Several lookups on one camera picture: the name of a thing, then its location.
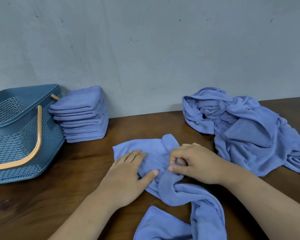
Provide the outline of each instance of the forearm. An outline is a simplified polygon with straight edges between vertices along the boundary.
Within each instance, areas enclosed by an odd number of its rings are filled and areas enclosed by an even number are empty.
[[[300,239],[300,204],[237,165],[223,182],[270,240]]]
[[[97,190],[90,194],[49,240],[96,240],[115,208]]]

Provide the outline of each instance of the fingernail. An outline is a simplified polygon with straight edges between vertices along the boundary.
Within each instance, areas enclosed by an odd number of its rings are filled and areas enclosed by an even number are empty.
[[[153,171],[153,174],[157,177],[158,174],[159,174],[159,171],[158,171],[158,170],[154,170],[154,171]]]

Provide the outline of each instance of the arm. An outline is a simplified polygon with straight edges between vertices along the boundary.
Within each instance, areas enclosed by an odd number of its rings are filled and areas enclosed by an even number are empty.
[[[270,240],[300,239],[300,204],[248,170],[196,143],[183,144],[173,150],[170,165],[169,171],[226,187],[247,208]]]
[[[140,152],[128,152],[115,161],[99,187],[86,197],[49,240],[97,239],[111,215],[134,201],[159,173],[153,170],[138,180],[138,168],[147,155]]]

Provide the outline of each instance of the left hand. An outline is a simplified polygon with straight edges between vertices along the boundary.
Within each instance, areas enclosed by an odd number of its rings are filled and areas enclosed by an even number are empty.
[[[147,153],[137,150],[128,152],[116,160],[96,189],[98,195],[111,201],[115,209],[134,201],[159,174],[158,170],[152,170],[138,180],[137,172],[146,155]]]

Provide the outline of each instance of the blue plastic basket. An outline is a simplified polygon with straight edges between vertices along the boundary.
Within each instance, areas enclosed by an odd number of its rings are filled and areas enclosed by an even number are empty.
[[[52,94],[62,97],[58,84],[0,91],[0,184],[40,175],[64,143]]]

